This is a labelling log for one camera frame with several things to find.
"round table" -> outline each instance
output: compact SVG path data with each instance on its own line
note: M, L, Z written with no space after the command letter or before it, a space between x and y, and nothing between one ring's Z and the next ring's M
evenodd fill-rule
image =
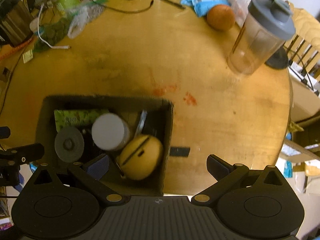
M109 1L137 10L151 0ZM51 49L19 62L0 116L12 134L1 143L34 142L48 95L155 96L174 103L171 145L190 147L188 157L169 156L165 193L193 195L213 184L206 170L209 154L263 169L277 160L286 133L289 75L265 65L248 77L231 72L226 56L238 33L237 26L217 32L192 8L160 0L140 14L106 10L77 38L59 43L70 50ZM14 55L0 67L12 68L17 60Z

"black strip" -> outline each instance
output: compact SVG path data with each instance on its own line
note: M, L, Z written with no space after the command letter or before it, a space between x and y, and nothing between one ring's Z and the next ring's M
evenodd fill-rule
M125 161L121 164L121 166L125 165L125 164L134 156L134 154L135 154L142 146L144 146L149 140L150 140L150 136L148 136L148 137L137 147L137 149L135 149L135 150L125 159Z
M175 157L188 157L190 153L190 147L171 147L170 156Z

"gray shaker lid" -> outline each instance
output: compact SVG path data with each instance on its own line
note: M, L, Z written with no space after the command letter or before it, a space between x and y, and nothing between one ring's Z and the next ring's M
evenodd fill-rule
M283 0L251 0L248 10L258 23L284 41L296 33L292 11Z

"cardboard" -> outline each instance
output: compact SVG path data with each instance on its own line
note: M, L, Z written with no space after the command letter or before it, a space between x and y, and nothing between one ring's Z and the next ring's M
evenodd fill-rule
M293 77L290 78L293 92L291 120L297 123L313 117L320 111L320 98L303 83Z
M44 145L45 155L39 160L39 163L49 163L57 170L65 171L67 163L62 162L56 155L54 149L54 139L57 134L55 129L55 120L53 111L55 109L94 109L103 108L110 112L119 113L122 118L129 122L131 133L134 124L139 118L137 113L142 110L148 112L158 111L162 114L161 124L164 130L164 156L161 164L146 179L142 181L132 181L122 179L120 173L110 162L109 171L100 180L103 184L123 195L163 195L163 183L167 158L170 150L170 140L173 123L173 105L170 101L162 98L126 98L126 97L108 97L108 96L49 96L42 103L41 112L38 119L36 130L36 142Z
M305 163L301 163L300 165L296 165L292 167L293 172L304 171L307 177L309 176L320 176L320 169L315 166L306 165Z
M294 141L284 139L284 144L297 151L297 154L291 156L288 156L285 153L281 152L279 156L285 160L288 160L292 163L302 163L309 160L320 160L320 157L318 155L310 152L309 150L306 150L304 147Z

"white cable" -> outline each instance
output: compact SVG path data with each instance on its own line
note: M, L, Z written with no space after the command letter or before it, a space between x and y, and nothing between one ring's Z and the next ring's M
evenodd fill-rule
M45 41L44 39L41 38L41 34L40 34L40 17L41 17L41 13L44 7L44 3L41 5L40 11L39 11L39 16L38 16L38 34L39 34L39 38L41 39L41 41L43 41L45 44L47 44L51 49L70 49L70 46L51 46L47 41Z

